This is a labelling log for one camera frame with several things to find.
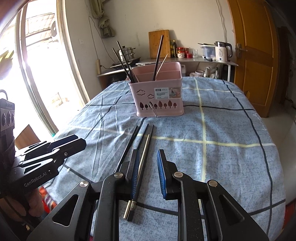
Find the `human hand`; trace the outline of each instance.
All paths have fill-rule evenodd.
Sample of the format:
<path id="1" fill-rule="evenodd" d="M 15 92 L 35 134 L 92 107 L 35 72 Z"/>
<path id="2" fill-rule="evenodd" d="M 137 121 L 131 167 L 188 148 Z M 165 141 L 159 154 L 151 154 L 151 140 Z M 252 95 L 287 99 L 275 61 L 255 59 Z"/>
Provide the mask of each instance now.
<path id="1" fill-rule="evenodd" d="M 21 216 L 26 216 L 27 213 L 23 205 L 9 196 L 7 196 L 6 198 Z M 32 192 L 26 194 L 26 198 L 30 206 L 29 214 L 33 217 L 40 217 L 44 211 L 44 206 L 42 202 L 42 197 L 38 189 L 35 189 Z M 0 207 L 11 219 L 18 222 L 23 221 L 23 219 L 21 219 L 8 205 L 4 198 L 0 199 Z"/>

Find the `blue tablecloth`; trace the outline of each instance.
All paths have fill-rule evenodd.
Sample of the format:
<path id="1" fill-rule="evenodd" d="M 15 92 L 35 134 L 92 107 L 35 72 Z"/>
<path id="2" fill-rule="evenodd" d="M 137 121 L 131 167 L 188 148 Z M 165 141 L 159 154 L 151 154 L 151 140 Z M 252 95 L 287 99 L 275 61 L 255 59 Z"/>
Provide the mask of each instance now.
<path id="1" fill-rule="evenodd" d="M 76 134 L 87 147 L 66 159 L 46 190 L 60 202 L 81 180 L 103 180 L 115 169 L 135 125 L 141 130 L 133 148 L 146 124 L 154 124 L 141 207 L 130 223 L 122 218 L 126 202 L 120 202 L 120 240 L 177 240 L 177 201 L 162 198 L 158 149 L 193 179 L 217 180 L 274 240 L 284 220 L 284 178 L 262 119 L 236 85 L 222 80 L 185 77 L 182 98 L 182 116 L 140 118 L 128 82 L 110 85 L 55 136 Z"/>

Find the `pink utensil holder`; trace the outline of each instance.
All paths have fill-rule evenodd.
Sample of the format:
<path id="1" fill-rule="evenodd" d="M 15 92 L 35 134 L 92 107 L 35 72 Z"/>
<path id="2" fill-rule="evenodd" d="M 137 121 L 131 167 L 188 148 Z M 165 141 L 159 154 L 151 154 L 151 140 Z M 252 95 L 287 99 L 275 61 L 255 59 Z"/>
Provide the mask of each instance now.
<path id="1" fill-rule="evenodd" d="M 182 102 L 182 73 L 179 62 L 164 63 L 155 81 L 154 64 L 133 68 L 138 83 L 129 83 L 137 108 L 137 116 L 175 116 L 184 113 Z"/>

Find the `white kettle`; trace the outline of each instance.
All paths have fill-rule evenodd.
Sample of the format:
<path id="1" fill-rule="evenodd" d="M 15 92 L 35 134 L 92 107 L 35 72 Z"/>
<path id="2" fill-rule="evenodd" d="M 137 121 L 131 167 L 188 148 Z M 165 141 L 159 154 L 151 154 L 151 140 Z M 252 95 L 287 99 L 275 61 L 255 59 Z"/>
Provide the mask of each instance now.
<path id="1" fill-rule="evenodd" d="M 232 45 L 225 42 L 216 42 L 215 45 L 216 61 L 228 62 L 228 59 L 232 57 Z"/>

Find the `hanging cloth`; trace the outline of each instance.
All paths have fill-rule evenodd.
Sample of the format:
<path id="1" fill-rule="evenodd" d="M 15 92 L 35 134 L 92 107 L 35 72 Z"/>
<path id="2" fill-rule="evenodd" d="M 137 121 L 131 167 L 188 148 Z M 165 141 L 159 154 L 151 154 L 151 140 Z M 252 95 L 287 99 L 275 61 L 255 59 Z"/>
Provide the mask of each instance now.
<path id="1" fill-rule="evenodd" d="M 94 18 L 99 19 L 99 28 L 101 29 L 102 38 L 115 36 L 115 31 L 109 26 L 109 18 L 105 15 L 103 2 L 105 0 L 90 0 L 91 14 Z"/>

